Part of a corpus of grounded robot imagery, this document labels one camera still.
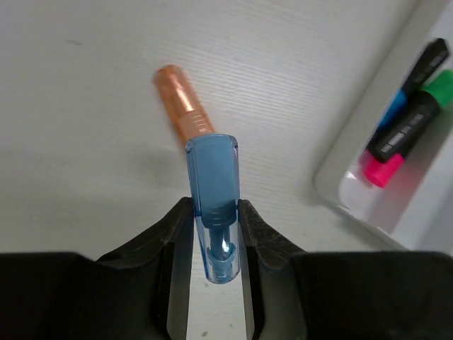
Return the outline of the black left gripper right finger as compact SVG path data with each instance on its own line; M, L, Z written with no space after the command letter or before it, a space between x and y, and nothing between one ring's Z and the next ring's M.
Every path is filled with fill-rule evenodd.
M239 202L248 339L451 339L452 258L307 252Z

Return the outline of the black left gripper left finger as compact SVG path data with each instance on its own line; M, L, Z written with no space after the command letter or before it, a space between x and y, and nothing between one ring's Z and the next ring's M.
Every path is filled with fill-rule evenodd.
M2 339L184 339L193 208L97 260L73 252L1 255Z

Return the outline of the blue translucent eraser case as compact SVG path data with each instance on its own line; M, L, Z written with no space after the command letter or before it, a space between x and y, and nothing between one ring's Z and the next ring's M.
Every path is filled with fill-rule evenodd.
M240 271L238 143L212 133L190 139L185 151L205 275L212 283L229 283Z

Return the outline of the orange translucent eraser case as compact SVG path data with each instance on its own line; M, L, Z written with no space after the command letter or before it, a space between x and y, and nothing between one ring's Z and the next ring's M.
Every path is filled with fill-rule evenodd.
M160 68L153 83L183 146L194 137L215 133L200 99L180 67L169 64Z

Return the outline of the black highlighter green cap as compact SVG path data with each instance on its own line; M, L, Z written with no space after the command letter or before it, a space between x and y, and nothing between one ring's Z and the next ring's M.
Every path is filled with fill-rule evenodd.
M445 69L416 91L401 112L377 131L367 151L378 162L387 162L452 102L452 70Z

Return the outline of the black highlighter blue cap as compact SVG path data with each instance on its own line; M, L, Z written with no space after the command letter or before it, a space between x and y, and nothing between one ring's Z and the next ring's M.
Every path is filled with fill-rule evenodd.
M377 131L387 126L396 117L398 112L407 104L409 98L443 65L449 56L449 45L443 38L436 38L426 45L380 120Z

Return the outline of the black highlighter pink cap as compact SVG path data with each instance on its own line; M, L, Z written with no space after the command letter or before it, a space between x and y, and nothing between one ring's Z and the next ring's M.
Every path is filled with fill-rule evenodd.
M385 188L393 175L404 163L401 154L395 154L388 161L381 163L377 161L368 151L361 157L361 172L363 176L373 185Z

